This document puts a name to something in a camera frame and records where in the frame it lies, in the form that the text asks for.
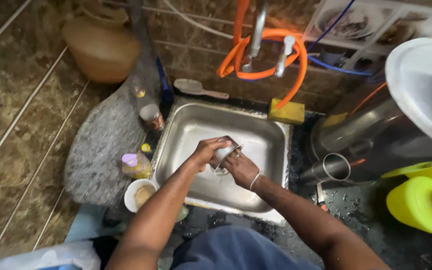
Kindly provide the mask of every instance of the clay pot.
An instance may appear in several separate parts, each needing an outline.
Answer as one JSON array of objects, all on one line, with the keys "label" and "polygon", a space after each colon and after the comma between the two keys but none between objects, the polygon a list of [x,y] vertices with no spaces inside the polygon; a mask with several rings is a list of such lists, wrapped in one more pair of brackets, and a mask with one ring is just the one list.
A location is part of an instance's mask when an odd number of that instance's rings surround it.
[{"label": "clay pot", "polygon": [[84,15],[67,22],[62,30],[76,63],[94,82],[124,81],[141,52],[138,40],[124,27],[128,14],[92,1],[82,3],[81,9]]}]

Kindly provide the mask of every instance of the stainless steel sink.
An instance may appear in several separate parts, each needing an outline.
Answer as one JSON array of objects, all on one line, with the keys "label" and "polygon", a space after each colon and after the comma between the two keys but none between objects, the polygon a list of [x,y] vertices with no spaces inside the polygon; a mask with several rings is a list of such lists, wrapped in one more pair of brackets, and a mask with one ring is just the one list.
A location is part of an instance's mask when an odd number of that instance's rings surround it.
[{"label": "stainless steel sink", "polygon": [[[288,182],[290,126],[267,114],[180,98],[166,121],[153,158],[152,177],[161,185],[194,152],[200,140],[229,135],[242,152],[282,187]],[[192,183],[186,203],[248,215],[281,224],[284,218],[255,193],[239,187],[231,174],[215,175],[208,165]]]}]

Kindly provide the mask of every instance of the blue shorts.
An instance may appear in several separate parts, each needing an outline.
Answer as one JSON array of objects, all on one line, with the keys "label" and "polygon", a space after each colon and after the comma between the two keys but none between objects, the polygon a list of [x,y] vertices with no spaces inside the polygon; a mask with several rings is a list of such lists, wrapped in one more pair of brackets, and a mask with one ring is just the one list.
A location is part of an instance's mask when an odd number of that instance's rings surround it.
[{"label": "blue shorts", "polygon": [[254,230],[223,226],[185,242],[173,254],[171,270],[321,270],[294,259]]}]

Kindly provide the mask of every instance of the black countertop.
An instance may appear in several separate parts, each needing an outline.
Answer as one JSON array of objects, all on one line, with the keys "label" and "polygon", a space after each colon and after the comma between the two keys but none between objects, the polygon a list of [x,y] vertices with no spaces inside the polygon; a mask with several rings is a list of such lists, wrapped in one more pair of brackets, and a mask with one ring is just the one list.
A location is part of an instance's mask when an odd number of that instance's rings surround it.
[{"label": "black countertop", "polygon": [[[203,101],[233,105],[267,113],[269,105],[230,98],[220,100],[208,96],[177,95]],[[171,103],[162,101],[161,112],[166,118]],[[306,135],[319,118],[306,112],[303,125],[294,126],[291,138],[289,189],[309,200],[316,200],[315,186],[298,185],[298,172],[309,165],[304,156]],[[146,142],[156,149],[160,132],[149,132]],[[323,184],[328,211],[361,237],[393,270],[432,270],[432,234],[400,223],[389,213],[386,196],[394,187],[406,181],[405,176],[340,186]],[[177,223],[173,234],[193,238],[209,229],[223,225],[240,225],[256,230],[279,245],[288,254],[306,258],[324,267],[321,258],[309,249],[289,224],[284,227],[267,224],[253,218],[187,205],[188,217]]]}]

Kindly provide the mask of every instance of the tiled wall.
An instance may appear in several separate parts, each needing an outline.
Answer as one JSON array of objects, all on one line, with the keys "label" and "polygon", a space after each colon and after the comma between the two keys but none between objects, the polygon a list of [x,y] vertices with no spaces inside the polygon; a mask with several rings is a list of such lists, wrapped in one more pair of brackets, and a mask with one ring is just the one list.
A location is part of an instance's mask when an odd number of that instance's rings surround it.
[{"label": "tiled wall", "polygon": [[63,242],[78,209],[63,191],[64,163],[111,90],[88,82],[65,47],[74,7],[0,0],[0,258]]},{"label": "tiled wall", "polygon": [[[308,25],[320,0],[270,0],[266,26],[286,28],[300,33]],[[210,28],[232,34],[237,0],[169,0],[179,11]],[[432,7],[430,0],[406,0],[405,3]],[[250,1],[246,24],[251,24],[255,0]],[[216,70],[232,49],[232,40],[214,35],[183,21],[171,11],[163,0],[144,0],[144,14],[150,35],[161,56],[166,72],[172,80],[190,78],[199,80],[208,90],[217,90],[231,97],[254,101],[282,98],[297,76],[297,67],[288,67],[283,78],[270,77],[257,82],[242,81],[234,73],[219,78]],[[249,25],[243,36],[250,34]],[[277,51],[272,44],[263,43],[257,66],[274,66]],[[346,93],[363,83],[361,76],[347,75],[331,70],[309,67],[303,84],[293,101],[306,104],[307,110],[325,113]]]}]

